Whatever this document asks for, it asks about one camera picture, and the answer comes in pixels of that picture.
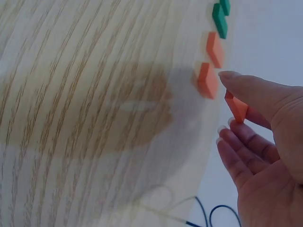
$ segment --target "wood grain surface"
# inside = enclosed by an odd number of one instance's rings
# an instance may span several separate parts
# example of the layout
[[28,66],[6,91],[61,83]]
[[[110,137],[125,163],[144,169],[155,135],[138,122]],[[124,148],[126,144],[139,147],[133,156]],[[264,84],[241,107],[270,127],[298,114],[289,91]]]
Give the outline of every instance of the wood grain surface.
[[184,226],[164,213],[187,218],[214,135],[212,4],[0,0],[0,227]]

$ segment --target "black cable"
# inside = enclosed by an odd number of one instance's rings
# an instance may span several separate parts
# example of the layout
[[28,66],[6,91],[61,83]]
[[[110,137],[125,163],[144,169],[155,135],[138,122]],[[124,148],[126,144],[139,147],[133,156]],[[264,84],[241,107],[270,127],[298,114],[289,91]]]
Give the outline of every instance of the black cable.
[[[206,222],[206,227],[208,227],[208,221],[207,221],[207,215],[206,215],[205,209],[204,209],[201,201],[199,200],[199,198],[197,196],[195,196],[195,199],[196,199],[196,201],[199,203],[199,205],[201,207],[201,210],[203,212],[204,219],[205,219],[205,222]],[[222,207],[230,209],[233,212],[233,214],[236,216],[236,218],[238,220],[238,223],[239,223],[239,226],[242,227],[241,221],[240,221],[240,218],[239,218],[237,212],[233,208],[231,208],[230,206],[227,206],[227,205],[218,205],[218,206],[216,206],[216,207],[214,207],[212,209],[212,211],[210,212],[210,215],[209,215],[209,224],[210,224],[210,227],[213,227],[212,217],[213,217],[214,211],[217,210],[218,208],[222,208]],[[191,226],[191,227],[201,227],[201,226],[198,226],[198,225],[196,225],[196,224],[194,224],[192,222],[189,222],[189,221],[187,221],[186,224],[189,225],[189,226]]]

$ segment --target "orange foam block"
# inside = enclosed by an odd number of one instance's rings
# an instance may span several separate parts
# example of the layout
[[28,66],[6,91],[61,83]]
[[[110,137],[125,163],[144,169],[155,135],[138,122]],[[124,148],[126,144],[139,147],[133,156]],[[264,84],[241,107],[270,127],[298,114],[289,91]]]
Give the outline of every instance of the orange foam block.
[[198,87],[202,96],[215,99],[218,92],[218,79],[210,63],[202,63],[198,78]]
[[225,101],[231,109],[236,122],[243,123],[248,108],[247,104],[234,97],[229,91],[226,91]]
[[206,51],[213,61],[215,68],[223,68],[224,50],[221,45],[220,37],[216,32],[210,32],[208,34]]

